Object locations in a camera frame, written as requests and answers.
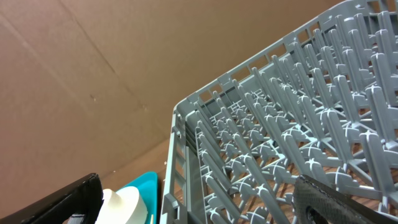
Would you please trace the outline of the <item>grey plastic dish rack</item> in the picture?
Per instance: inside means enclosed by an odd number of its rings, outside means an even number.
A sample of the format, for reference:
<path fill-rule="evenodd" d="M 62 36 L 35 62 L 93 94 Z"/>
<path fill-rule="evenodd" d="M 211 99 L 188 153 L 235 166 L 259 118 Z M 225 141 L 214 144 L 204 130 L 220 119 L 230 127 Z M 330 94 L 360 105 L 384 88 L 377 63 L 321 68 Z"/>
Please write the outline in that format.
<path fill-rule="evenodd" d="M 161 223 L 297 223 L 308 175 L 397 219 L 397 2 L 343 1 L 179 102 Z"/>

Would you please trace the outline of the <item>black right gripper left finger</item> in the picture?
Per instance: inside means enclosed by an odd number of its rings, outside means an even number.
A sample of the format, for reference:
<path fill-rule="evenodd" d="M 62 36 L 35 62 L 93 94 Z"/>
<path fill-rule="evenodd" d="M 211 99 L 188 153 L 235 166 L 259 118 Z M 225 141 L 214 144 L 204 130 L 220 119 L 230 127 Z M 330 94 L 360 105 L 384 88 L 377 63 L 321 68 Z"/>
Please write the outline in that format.
<path fill-rule="evenodd" d="M 95 223 L 103 204 L 100 177 L 90 173 L 11 215 L 1 223 Z"/>

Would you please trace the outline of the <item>white plastic cup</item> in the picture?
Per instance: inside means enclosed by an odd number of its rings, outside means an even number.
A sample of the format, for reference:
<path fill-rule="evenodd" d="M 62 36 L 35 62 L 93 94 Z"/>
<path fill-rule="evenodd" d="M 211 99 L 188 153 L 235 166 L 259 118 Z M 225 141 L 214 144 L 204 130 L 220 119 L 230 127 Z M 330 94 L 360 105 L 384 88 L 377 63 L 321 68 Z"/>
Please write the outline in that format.
<path fill-rule="evenodd" d="M 96 224 L 144 224 L 148 215 L 147 207 L 133 186 L 124 187 L 117 192 L 103 190 L 103 204 Z"/>

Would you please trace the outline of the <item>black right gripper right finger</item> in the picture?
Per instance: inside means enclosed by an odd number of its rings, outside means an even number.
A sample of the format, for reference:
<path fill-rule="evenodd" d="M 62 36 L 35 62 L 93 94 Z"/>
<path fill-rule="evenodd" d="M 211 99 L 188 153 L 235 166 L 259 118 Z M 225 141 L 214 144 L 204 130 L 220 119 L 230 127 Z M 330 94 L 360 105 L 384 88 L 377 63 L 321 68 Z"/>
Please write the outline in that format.
<path fill-rule="evenodd" d="M 299 224 L 397 224 L 307 175 L 296 178 L 293 206 Z"/>

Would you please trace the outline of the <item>teal plastic tray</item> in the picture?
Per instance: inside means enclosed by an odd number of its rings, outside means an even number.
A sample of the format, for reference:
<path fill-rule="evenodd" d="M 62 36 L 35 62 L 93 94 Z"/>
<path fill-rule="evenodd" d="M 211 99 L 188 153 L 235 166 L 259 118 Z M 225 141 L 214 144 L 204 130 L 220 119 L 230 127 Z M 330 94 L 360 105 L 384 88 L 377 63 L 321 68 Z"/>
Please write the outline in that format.
<path fill-rule="evenodd" d="M 139 190 L 140 196 L 142 197 L 148 211 L 145 224 L 157 224 L 159 205 L 159 181 L 157 173 L 154 171 L 146 172 L 116 192 L 118 193 L 126 187 L 136 187 Z"/>

